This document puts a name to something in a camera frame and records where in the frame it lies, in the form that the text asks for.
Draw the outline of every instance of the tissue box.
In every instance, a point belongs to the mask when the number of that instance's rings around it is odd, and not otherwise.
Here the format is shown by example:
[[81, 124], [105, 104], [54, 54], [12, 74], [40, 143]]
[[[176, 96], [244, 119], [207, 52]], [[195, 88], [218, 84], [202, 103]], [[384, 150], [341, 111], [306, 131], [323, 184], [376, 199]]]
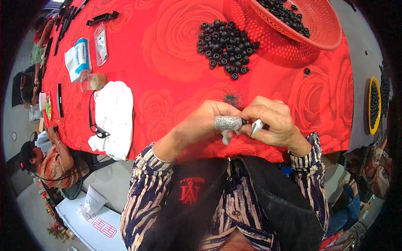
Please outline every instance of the tissue box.
[[76, 44], [64, 53], [64, 61], [71, 82], [78, 82], [84, 73], [92, 72], [91, 53], [89, 50], [89, 40], [80, 38]]

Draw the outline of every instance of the zipper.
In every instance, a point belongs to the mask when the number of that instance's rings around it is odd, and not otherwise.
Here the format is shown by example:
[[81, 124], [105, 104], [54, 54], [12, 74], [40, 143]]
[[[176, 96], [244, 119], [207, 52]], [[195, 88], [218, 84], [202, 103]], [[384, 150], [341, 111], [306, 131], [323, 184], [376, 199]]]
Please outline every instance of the zipper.
[[241, 157], [237, 157], [236, 159], [240, 160], [240, 162], [241, 162], [241, 163], [243, 164], [243, 166], [246, 168], [247, 173], [248, 173], [248, 176], [249, 176], [250, 179], [252, 180], [253, 185], [256, 186], [256, 187], [258, 187], [258, 188], [260, 188], [260, 189], [261, 189], [262, 191], [264, 191], [264, 193], [266, 193], [268, 196], [271, 196], [271, 197], [273, 197], [273, 198], [275, 198], [275, 199], [277, 199], [277, 200], [280, 200], [281, 202], [283, 202], [283, 203], [285, 203], [285, 204], [288, 204], [288, 205], [290, 205], [290, 206], [296, 207], [296, 208], [301, 209], [301, 210], [303, 210], [303, 211], [311, 212], [311, 213], [314, 213], [314, 214], [315, 214], [315, 211], [314, 211], [312, 208], [306, 208], [306, 207], [298, 206], [298, 205], [294, 204], [293, 202], [290, 202], [290, 201], [285, 200], [284, 198], [282, 198], [282, 197], [280, 197], [280, 196], [277, 196], [276, 194], [273, 194], [273, 193], [271, 193], [271, 192], [269, 192], [269, 191], [266, 191], [264, 188], [262, 188], [261, 186], [259, 186], [259, 185], [255, 182], [253, 176], [251, 175], [250, 169], [249, 169], [249, 167], [248, 167], [246, 161], [245, 161], [243, 158], [241, 158]]

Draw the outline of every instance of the embroidered logo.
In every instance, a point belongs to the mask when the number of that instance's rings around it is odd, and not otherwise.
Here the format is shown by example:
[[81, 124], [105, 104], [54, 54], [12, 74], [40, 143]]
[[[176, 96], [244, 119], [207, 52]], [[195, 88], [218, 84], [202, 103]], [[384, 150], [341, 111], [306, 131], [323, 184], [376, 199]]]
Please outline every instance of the embroidered logo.
[[198, 177], [191, 177], [185, 178], [180, 181], [180, 183], [187, 182], [187, 186], [180, 186], [181, 187], [181, 200], [184, 204], [192, 205], [198, 198], [198, 192], [200, 191], [201, 187], [196, 186], [195, 182], [204, 183], [204, 178]]

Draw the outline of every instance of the wrist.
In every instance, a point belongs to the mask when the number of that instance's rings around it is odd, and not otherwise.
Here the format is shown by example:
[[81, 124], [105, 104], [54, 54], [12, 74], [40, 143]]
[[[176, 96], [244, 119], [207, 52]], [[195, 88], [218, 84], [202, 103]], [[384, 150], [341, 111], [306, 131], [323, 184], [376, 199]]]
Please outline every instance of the wrist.
[[168, 134], [154, 143], [154, 154], [163, 161], [172, 161], [179, 156], [187, 145], [180, 129], [176, 126]]
[[288, 148], [293, 156], [304, 157], [311, 152], [312, 146], [295, 126], [293, 138], [288, 145]]

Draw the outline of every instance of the eyeglasses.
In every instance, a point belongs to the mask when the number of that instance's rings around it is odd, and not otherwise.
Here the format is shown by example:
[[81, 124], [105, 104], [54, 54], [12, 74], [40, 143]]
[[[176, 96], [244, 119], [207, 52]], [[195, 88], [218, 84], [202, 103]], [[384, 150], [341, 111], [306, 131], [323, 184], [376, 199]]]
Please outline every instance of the eyeglasses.
[[102, 128], [98, 127], [98, 125], [92, 122], [92, 113], [91, 113], [91, 98], [94, 95], [95, 91], [94, 90], [91, 94], [91, 97], [89, 97], [89, 128], [91, 129], [91, 131], [100, 139], [104, 139], [108, 136], [110, 136], [110, 133], [105, 132]]

